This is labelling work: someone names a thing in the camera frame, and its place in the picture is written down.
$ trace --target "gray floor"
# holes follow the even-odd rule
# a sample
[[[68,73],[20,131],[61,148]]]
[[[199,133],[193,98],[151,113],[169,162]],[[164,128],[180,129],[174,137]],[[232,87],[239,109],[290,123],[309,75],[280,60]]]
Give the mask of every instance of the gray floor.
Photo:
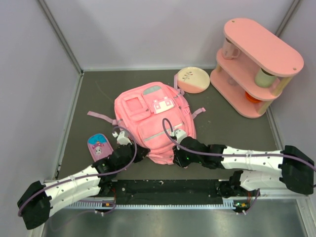
[[[63,209],[51,220],[58,229],[82,210]],[[259,200],[248,215],[231,210],[116,210],[86,213],[43,237],[307,237],[295,200]]]
[[[79,98],[67,141],[59,178],[76,173],[93,163],[87,140],[96,133],[105,134],[113,147],[112,126],[87,116],[94,111],[114,118],[114,100],[122,92],[153,81],[173,85],[177,70],[87,72],[84,74]],[[197,138],[206,144],[226,144],[252,150],[275,150],[273,135],[266,115],[249,119],[239,115],[212,86],[200,94],[185,94],[191,111],[205,107],[206,112],[195,119]],[[118,179],[226,179],[231,170],[209,170],[199,164],[187,169],[176,165],[159,165],[149,159],[133,164]]]

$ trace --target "backpack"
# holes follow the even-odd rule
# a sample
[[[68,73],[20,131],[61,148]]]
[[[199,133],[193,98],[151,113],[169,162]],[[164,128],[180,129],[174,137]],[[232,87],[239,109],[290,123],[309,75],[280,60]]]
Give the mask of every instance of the backpack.
[[[123,92],[114,102],[116,120],[91,111],[88,115],[128,129],[138,145],[150,149],[148,157],[153,162],[173,164],[174,144],[165,135],[162,119],[170,120],[173,129],[182,129],[188,136],[196,138],[193,119],[205,112],[201,108],[191,114],[184,92],[177,89],[176,79],[175,76],[174,88],[161,82],[151,82]]]

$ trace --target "pink shelf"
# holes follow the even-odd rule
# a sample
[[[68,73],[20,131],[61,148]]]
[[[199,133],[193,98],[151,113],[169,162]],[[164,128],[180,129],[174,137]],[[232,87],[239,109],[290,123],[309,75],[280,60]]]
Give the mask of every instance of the pink shelf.
[[[251,19],[228,21],[224,34],[268,73],[292,77],[303,68],[304,60],[299,52]]]
[[[221,70],[221,72],[213,70],[210,76],[212,85],[238,113],[250,119],[260,117],[261,115],[257,113],[257,110],[261,106],[261,103],[253,104],[248,101],[245,96],[245,91],[241,86],[228,84],[229,78],[230,76],[223,70]]]
[[[258,100],[269,101],[275,100],[280,96],[272,95],[272,91],[280,82],[279,79],[269,88],[261,88],[256,85],[254,79],[260,67],[244,53],[241,52],[238,58],[227,60],[223,58],[222,49],[220,49],[216,54],[216,61],[252,97]]]

